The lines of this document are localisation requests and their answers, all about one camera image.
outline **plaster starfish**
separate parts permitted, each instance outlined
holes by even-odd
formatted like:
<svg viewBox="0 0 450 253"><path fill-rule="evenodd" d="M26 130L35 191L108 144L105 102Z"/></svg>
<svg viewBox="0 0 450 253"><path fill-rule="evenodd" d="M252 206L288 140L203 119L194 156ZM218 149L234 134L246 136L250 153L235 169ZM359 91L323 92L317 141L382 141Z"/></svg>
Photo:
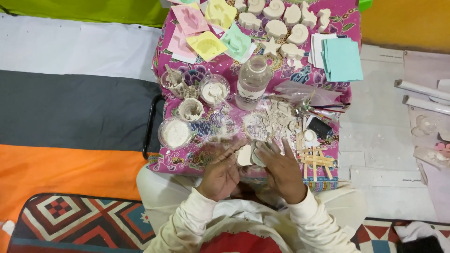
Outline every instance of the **plaster starfish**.
<svg viewBox="0 0 450 253"><path fill-rule="evenodd" d="M263 41L261 47L264 49L262 56L270 55L272 58L276 58L277 51L281 47L281 44L275 43L275 38L272 37L269 42Z"/></svg>

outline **plastic bag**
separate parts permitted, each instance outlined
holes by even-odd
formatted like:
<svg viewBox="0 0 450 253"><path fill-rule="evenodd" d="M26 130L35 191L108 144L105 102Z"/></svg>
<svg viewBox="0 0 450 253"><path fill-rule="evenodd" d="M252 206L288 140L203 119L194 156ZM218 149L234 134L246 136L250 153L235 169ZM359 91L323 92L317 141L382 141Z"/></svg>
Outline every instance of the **plastic bag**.
<svg viewBox="0 0 450 253"><path fill-rule="evenodd" d="M315 91L308 104L313 107L340 104L340 102L336 101L336 98L342 95L341 92L325 90L294 81L284 81L278 84L274 90L279 92L277 96L287 98L293 104L305 103L312 92Z"/></svg>

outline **left hand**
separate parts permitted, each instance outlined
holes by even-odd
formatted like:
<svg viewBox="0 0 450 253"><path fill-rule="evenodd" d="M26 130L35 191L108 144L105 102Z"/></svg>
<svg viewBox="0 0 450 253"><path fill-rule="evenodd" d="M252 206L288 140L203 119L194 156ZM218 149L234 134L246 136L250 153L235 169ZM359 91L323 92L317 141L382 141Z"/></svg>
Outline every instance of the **left hand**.
<svg viewBox="0 0 450 253"><path fill-rule="evenodd" d="M206 166L203 180L197 187L201 195L219 201L231 194L241 179L235 152L247 142L246 138L241 139Z"/></svg>

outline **geometric patterned rug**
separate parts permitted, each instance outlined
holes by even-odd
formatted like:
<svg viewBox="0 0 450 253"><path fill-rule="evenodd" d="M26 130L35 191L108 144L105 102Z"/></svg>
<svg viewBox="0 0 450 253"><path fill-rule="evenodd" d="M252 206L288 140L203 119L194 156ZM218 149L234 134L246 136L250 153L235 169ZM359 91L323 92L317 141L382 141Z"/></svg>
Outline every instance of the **geometric patterned rug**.
<svg viewBox="0 0 450 253"><path fill-rule="evenodd" d="M439 230L450 239L450 224L424 221L432 229ZM411 221L366 218L351 239L362 253L396 253L396 244L400 238L394 226L406 226Z"/></svg>
<svg viewBox="0 0 450 253"><path fill-rule="evenodd" d="M46 193L25 203L7 253L140 253L154 237L140 201Z"/></svg>

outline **bottle label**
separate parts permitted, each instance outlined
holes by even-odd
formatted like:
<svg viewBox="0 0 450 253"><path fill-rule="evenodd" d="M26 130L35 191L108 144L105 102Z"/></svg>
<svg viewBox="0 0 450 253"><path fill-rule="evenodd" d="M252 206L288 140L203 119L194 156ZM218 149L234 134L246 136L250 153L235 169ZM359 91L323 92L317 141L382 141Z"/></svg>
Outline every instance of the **bottle label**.
<svg viewBox="0 0 450 253"><path fill-rule="evenodd" d="M257 102L264 95L265 90L266 89L263 89L263 90L260 90L257 92L248 91L248 90L244 89L238 81L238 94L237 95L247 103Z"/></svg>

